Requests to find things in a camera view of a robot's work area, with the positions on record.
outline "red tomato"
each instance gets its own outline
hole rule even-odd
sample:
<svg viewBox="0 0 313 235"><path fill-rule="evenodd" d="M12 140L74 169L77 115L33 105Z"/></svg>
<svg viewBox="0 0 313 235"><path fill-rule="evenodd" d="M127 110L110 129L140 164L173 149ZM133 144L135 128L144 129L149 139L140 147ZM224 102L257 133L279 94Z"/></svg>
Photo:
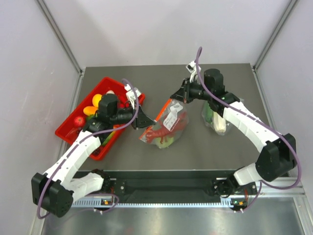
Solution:
<svg viewBox="0 0 313 235"><path fill-rule="evenodd" d="M75 119L74 119L74 126L76 127L83 127L85 125L86 121L84 119L84 117L82 116L77 116Z"/></svg>

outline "red tray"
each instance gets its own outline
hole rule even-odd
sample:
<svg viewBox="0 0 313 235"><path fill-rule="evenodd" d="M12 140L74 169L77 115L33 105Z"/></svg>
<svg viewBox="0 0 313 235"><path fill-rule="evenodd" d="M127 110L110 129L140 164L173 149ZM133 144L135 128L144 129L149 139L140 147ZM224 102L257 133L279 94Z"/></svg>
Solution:
<svg viewBox="0 0 313 235"><path fill-rule="evenodd" d="M55 131L55 134L66 141L69 144L73 144L77 139L80 129L74 126L74 119L77 116L87 117L83 113L83 109L86 106L92 106L92 98L95 94L105 94L109 90L114 91L114 93L118 96L121 101L121 106L126 103L126 90L124 89L124 85L120 82L117 82L109 77L105 77L101 82L87 95L87 97L76 107L76 109L68 116L68 118L59 126L59 128ZM145 95L141 94L139 96L139 103L142 105L145 99ZM122 134L125 129L116 131L113 137L105 146L100 146L96 149L90 157L94 160L102 160L107 152L110 150L114 142L117 138Z"/></svg>

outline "metal floor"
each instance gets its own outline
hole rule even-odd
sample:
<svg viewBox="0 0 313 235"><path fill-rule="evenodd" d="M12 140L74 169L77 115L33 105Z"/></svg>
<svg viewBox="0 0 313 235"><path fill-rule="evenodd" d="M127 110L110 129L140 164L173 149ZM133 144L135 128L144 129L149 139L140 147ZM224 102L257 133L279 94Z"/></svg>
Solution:
<svg viewBox="0 0 313 235"><path fill-rule="evenodd" d="M42 235L302 235L292 198L260 198L244 214L230 209L115 209L92 211L64 219L50 218Z"/></svg>

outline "gray wall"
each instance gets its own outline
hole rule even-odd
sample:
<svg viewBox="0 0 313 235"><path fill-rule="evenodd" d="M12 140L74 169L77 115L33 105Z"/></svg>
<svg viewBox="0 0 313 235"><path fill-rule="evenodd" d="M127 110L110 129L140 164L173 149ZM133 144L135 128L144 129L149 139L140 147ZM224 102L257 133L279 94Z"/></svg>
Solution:
<svg viewBox="0 0 313 235"><path fill-rule="evenodd" d="M275 124L297 140L302 183L313 207L313 1L300 0L259 69Z"/></svg>
<svg viewBox="0 0 313 235"><path fill-rule="evenodd" d="M45 0L81 67L251 63L289 0Z"/></svg>
<svg viewBox="0 0 313 235"><path fill-rule="evenodd" d="M78 78L34 0L0 3L0 234L27 234L30 180L57 159Z"/></svg>

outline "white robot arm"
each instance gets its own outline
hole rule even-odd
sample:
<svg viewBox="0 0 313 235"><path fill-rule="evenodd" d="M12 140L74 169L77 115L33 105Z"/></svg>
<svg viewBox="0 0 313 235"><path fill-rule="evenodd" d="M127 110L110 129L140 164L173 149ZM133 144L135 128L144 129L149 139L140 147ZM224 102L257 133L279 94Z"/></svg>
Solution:
<svg viewBox="0 0 313 235"><path fill-rule="evenodd" d="M192 61L187 65L187 69L192 75L195 74L195 63ZM226 120L236 126L257 148L260 153L258 160L235 171L224 184L228 188L236 189L255 181L270 182L296 167L294 155L288 146L281 141L277 134L256 122L260 121L259 118L253 115L238 97L225 90L223 79L223 75L217 69L209 69L204 72L206 88L215 97L236 110L242 111L245 115L217 102L196 79L184 79L180 89L171 95L171 98L184 103L190 103L194 99L206 100L215 115L223 119L224 122ZM283 137L295 150L295 138L291 134L286 134Z"/></svg>
<svg viewBox="0 0 313 235"><path fill-rule="evenodd" d="M66 153L44 174L36 173L33 176L32 194L36 205L57 217L62 217L73 202L92 192L110 189L106 184L108 176L101 170L96 169L80 179L73 177L89 155L106 140L113 130L113 125L132 122L131 125L136 130L155 124L154 120L143 113L141 106L138 106L137 116L134 118L135 97L128 87L126 90L131 107L119 109L116 95L103 95L95 117L87 121Z"/></svg>

